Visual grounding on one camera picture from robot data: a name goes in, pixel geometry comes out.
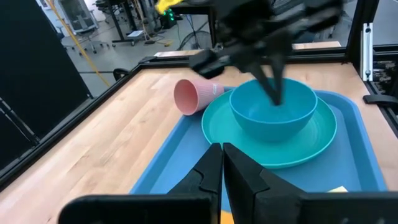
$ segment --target blue tray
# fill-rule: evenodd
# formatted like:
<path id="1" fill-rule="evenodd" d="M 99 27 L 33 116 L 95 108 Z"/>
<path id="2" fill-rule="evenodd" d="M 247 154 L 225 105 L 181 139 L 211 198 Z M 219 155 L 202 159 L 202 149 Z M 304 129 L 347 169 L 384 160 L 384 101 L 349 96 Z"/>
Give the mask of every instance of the blue tray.
<path id="1" fill-rule="evenodd" d="M 327 192 L 340 186 L 350 192 L 386 190 L 358 107 L 337 93 L 316 93 L 335 113 L 333 143 L 306 163 L 272 171 L 307 192 Z M 131 194 L 165 194 L 185 177 L 210 146 L 201 130 L 202 114 L 181 117 Z M 230 212 L 224 183 L 221 207 Z"/>

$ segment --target teal bowl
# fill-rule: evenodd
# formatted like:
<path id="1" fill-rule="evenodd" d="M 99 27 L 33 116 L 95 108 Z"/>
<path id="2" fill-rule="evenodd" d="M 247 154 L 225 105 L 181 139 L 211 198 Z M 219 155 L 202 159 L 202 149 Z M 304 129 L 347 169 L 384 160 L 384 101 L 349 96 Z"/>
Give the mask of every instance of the teal bowl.
<path id="1" fill-rule="evenodd" d="M 282 104 L 276 106 L 257 80 L 235 88 L 229 98 L 235 120 L 246 134 L 267 142 L 296 135 L 310 121 L 318 104 L 315 92 L 303 83 L 283 79 Z"/>

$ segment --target white wall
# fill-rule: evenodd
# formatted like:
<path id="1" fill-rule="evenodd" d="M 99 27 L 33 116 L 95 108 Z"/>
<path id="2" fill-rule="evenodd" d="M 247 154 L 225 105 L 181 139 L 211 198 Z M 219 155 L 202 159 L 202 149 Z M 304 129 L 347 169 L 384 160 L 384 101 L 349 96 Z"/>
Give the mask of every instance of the white wall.
<path id="1" fill-rule="evenodd" d="M 36 0 L 37 4 L 42 8 L 42 10 L 44 11 L 45 15 L 47 16 L 47 18 L 50 20 L 50 22 L 53 24 L 53 26 L 56 28 L 56 30 L 59 32 L 58 27 L 62 27 L 62 32 L 65 35 L 65 37 L 68 37 L 69 34 L 67 32 L 67 30 L 62 26 L 61 21 L 58 20 L 57 15 L 55 15 L 55 13 L 53 12 L 53 10 L 50 9 L 44 9 L 42 3 L 40 2 L 40 0 Z M 63 11 L 61 10 L 58 1 L 54 1 L 54 6 L 57 10 L 57 12 L 59 13 L 59 15 L 64 19 L 64 21 L 68 24 L 68 19 L 66 19 Z"/>

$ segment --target wooden tabletop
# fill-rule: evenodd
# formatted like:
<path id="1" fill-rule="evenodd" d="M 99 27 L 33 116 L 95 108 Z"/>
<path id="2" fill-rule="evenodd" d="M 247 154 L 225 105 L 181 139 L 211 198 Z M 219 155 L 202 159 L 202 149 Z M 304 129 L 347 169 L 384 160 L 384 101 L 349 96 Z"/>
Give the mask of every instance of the wooden tabletop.
<path id="1" fill-rule="evenodd" d="M 398 190 L 398 139 L 379 108 L 363 103 L 369 93 L 355 69 L 288 65 L 285 75 L 358 105 L 388 188 Z M 151 69 L 128 81 L 0 193 L 0 223 L 56 223 L 61 208 L 76 197 L 128 193 L 181 117 L 172 96 L 181 78 L 198 75 L 188 68 Z M 216 80 L 236 86 L 249 79 L 229 67 Z"/>

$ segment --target teal plate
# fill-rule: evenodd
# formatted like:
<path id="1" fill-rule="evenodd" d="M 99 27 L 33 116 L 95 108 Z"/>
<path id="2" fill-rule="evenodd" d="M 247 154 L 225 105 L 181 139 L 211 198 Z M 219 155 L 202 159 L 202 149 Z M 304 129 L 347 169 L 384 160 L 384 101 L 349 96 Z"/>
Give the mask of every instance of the teal plate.
<path id="1" fill-rule="evenodd" d="M 306 162 L 323 152 L 336 135 L 336 117 L 320 98 L 308 124 L 284 142 L 262 142 L 248 136 L 236 122 L 227 91 L 205 110 L 201 126 L 210 143 L 230 142 L 262 166 L 269 169 L 291 167 Z"/>

